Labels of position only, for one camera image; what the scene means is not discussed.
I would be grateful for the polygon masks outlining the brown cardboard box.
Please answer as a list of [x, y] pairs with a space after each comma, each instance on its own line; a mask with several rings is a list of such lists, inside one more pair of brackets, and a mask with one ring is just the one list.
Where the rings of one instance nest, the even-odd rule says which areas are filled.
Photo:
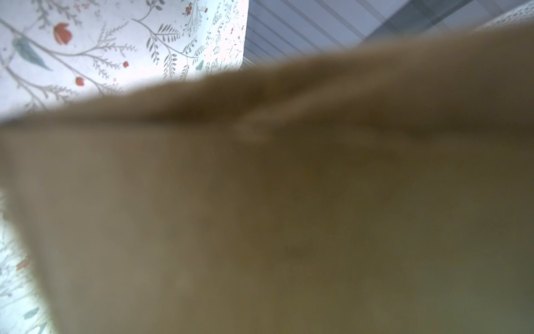
[[1, 124], [60, 333], [532, 333], [533, 25]]

